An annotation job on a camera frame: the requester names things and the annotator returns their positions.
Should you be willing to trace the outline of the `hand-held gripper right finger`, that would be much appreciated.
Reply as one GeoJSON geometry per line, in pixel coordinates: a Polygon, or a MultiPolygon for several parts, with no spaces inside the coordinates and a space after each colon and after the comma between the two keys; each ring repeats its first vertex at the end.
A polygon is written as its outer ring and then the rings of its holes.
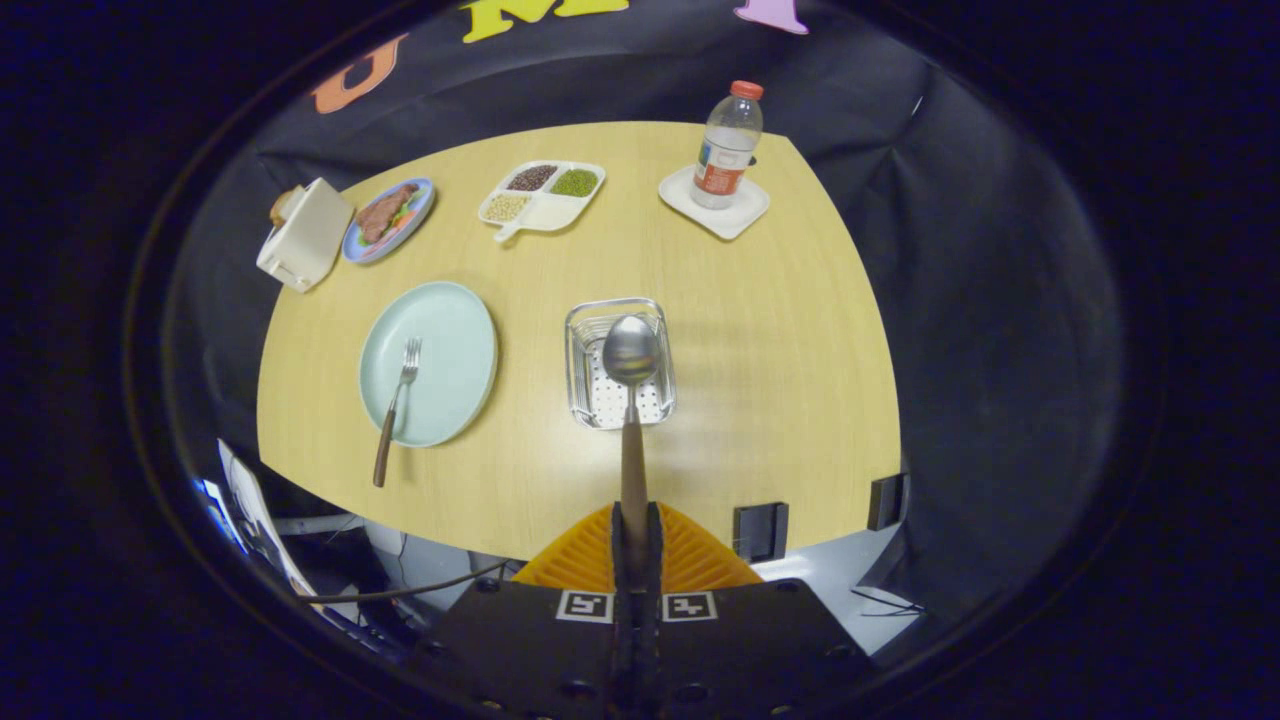
{"type": "Polygon", "coordinates": [[[650,506],[637,693],[654,719],[800,719],[870,674],[801,579],[767,582],[691,518],[650,506]]]}

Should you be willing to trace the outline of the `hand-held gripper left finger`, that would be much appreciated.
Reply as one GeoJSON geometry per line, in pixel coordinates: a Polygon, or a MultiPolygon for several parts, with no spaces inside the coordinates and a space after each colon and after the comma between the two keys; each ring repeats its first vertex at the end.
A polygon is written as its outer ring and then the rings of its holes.
{"type": "Polygon", "coordinates": [[[613,717],[632,648],[616,515],[588,514],[511,578],[475,579],[419,642],[416,675],[480,717],[613,717]]]}

